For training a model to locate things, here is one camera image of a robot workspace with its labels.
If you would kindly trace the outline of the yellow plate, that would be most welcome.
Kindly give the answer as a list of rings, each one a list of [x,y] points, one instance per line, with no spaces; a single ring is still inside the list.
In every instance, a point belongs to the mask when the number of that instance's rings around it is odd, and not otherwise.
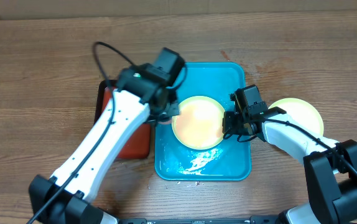
[[[225,109],[213,98],[192,96],[179,104],[179,115],[172,118],[175,137],[194,150],[206,150],[223,140]]]
[[[310,103],[298,98],[283,98],[275,101],[269,109],[279,107],[287,112],[293,120],[313,133],[323,135],[323,119],[318,110]]]

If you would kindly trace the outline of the dark hourglass sponge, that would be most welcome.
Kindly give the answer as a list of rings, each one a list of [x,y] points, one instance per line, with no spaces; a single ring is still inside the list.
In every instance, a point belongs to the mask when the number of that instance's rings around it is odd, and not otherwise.
[[[171,118],[171,117],[161,118],[161,119],[158,121],[158,123],[161,124],[161,125],[171,124],[171,123],[172,123],[172,118]]]

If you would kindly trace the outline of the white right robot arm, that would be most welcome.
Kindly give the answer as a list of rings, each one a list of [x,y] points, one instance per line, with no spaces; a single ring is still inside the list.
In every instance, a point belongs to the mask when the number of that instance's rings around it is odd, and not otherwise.
[[[279,107],[251,114],[226,111],[223,133],[272,144],[304,167],[308,202],[281,212],[276,223],[351,223],[357,220],[357,142],[312,133]]]

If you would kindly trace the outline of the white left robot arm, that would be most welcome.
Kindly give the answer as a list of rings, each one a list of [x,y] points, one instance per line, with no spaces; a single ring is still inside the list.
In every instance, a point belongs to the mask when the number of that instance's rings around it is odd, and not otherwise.
[[[118,223],[92,202],[132,134],[144,123],[179,113],[175,81],[183,68],[146,63],[125,68],[115,83],[105,81],[111,98],[90,132],[49,179],[37,175],[30,183],[29,223]]]

